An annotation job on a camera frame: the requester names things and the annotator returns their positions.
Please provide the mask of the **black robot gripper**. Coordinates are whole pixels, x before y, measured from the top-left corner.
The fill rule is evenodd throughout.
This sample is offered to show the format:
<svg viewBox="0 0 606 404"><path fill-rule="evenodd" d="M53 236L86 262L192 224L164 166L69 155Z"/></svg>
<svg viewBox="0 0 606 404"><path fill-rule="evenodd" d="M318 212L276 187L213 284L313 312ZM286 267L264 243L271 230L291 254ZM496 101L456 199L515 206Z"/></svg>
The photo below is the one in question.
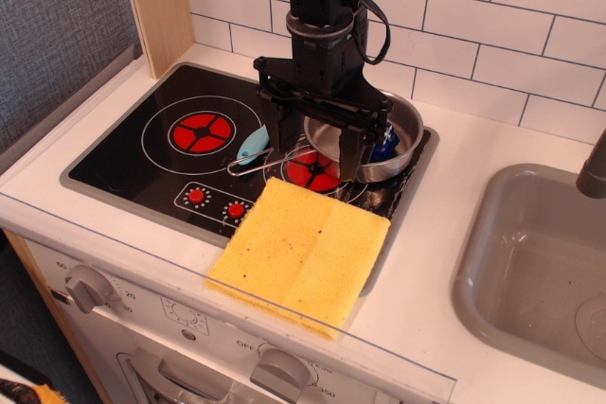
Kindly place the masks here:
<svg viewBox="0 0 606 404"><path fill-rule="evenodd" d="M344 182L356 178L369 160L376 137L385 129L391 102L364 76L367 64L383 60L391 45L385 30L375 58L366 54L368 22L347 21L337 27L316 27L293 21L293 55L258 57L258 97L270 144L278 153L289 151L301 134L306 115L341 130L339 171Z"/></svg>

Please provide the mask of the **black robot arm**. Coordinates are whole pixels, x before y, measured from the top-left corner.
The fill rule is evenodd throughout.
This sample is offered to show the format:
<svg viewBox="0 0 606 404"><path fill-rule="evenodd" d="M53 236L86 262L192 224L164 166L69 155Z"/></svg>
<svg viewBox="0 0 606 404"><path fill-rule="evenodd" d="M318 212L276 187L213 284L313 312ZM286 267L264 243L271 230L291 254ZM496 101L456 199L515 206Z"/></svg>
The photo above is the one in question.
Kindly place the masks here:
<svg viewBox="0 0 606 404"><path fill-rule="evenodd" d="M367 16L385 18L372 0L290 0L286 26L289 59L259 57L257 93L270 143L278 152L299 137L304 117L339 129L339 177L356 179L387 130L392 103L365 80L366 65L381 62L366 54Z"/></svg>

